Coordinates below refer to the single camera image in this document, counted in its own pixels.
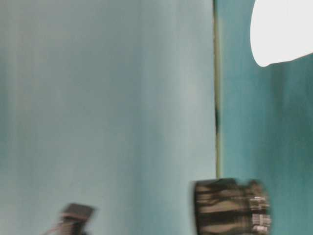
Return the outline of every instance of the white lampshade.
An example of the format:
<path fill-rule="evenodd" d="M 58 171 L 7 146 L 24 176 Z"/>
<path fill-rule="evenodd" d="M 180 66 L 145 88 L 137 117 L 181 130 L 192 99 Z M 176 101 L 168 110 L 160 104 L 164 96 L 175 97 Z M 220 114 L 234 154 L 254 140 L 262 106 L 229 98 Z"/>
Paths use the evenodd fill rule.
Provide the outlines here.
<path fill-rule="evenodd" d="M 262 67 L 313 53 L 313 0 L 256 0 L 250 42 Z"/>

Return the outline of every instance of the light blue wall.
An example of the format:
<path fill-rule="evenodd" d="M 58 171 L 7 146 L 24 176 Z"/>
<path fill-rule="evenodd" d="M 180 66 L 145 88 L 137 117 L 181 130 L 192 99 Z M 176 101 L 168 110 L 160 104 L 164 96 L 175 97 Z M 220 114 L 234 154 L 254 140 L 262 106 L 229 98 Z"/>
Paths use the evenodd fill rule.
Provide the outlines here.
<path fill-rule="evenodd" d="M 212 2 L 0 2 L 0 234 L 193 234 L 215 177 Z"/>
<path fill-rule="evenodd" d="M 259 67 L 249 41 L 254 1 L 215 3 L 222 176 L 265 183 L 273 235 L 312 234 L 313 56 Z"/>
<path fill-rule="evenodd" d="M 0 234 L 39 235 L 68 202 L 92 234 L 138 234 L 140 5 L 1 1 Z"/>
<path fill-rule="evenodd" d="M 190 182 L 215 178 L 212 1 L 143 1 L 142 234 L 195 234 Z"/>

